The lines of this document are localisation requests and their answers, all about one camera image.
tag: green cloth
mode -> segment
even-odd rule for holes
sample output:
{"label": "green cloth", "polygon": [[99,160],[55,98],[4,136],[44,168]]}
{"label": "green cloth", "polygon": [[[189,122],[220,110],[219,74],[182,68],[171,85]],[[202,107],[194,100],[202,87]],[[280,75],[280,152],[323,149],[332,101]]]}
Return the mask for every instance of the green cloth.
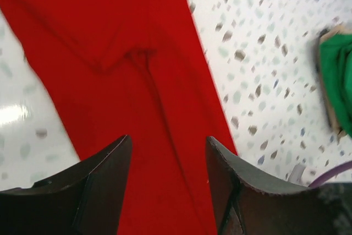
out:
{"label": "green cloth", "polygon": [[341,127],[352,136],[352,35],[336,34],[320,44],[321,74]]}

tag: speckled table surface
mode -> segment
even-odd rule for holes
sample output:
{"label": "speckled table surface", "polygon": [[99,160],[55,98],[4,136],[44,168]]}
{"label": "speckled table surface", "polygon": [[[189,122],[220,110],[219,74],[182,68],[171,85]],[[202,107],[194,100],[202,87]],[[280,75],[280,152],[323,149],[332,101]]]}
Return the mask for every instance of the speckled table surface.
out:
{"label": "speckled table surface", "polygon": [[[304,183],[352,159],[352,141],[329,129],[314,65],[317,34],[352,21],[352,0],[189,0],[232,136],[242,158]],[[78,162],[45,88],[0,17],[0,190]],[[335,180],[350,181],[352,172]]]}

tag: red fabric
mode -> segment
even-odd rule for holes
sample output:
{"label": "red fabric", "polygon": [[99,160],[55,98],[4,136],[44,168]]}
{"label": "red fabric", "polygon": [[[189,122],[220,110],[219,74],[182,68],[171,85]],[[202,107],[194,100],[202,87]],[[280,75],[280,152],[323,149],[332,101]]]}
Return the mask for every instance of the red fabric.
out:
{"label": "red fabric", "polygon": [[131,135],[118,233],[216,234],[205,137],[235,148],[186,0],[0,0],[0,8],[81,159]]}

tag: purple wire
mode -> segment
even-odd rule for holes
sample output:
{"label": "purple wire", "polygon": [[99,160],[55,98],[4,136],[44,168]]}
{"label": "purple wire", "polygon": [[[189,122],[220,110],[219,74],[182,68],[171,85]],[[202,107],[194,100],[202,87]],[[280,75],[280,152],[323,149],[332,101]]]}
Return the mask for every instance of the purple wire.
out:
{"label": "purple wire", "polygon": [[345,162],[341,165],[338,165],[334,168],[331,168],[329,171],[323,173],[319,177],[317,177],[310,185],[309,187],[314,188],[314,187],[319,187],[329,179],[333,178],[334,176],[337,176],[340,173],[343,173],[347,170],[352,169],[352,161]]}

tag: purple cable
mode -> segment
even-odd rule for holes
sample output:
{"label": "purple cable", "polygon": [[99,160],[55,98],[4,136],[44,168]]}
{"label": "purple cable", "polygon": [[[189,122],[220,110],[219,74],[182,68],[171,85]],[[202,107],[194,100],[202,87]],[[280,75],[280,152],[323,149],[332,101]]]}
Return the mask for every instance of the purple cable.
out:
{"label": "purple cable", "polygon": [[340,173],[343,173],[349,169],[352,169],[352,161],[345,162],[341,165],[338,165],[334,168],[331,168],[329,171],[323,173],[321,176],[317,177],[310,185],[309,187],[314,188],[314,187],[319,187],[329,179],[333,178],[334,176],[337,176]]}

